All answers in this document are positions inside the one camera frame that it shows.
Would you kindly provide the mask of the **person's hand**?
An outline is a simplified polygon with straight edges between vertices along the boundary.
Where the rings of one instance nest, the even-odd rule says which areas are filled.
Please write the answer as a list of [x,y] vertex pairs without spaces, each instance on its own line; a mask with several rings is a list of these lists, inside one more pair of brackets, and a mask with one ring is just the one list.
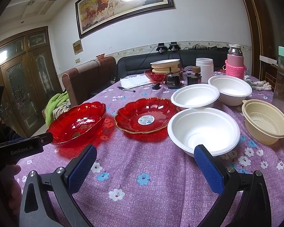
[[0,165],[0,226],[18,226],[21,187],[14,176],[21,171],[18,165]]

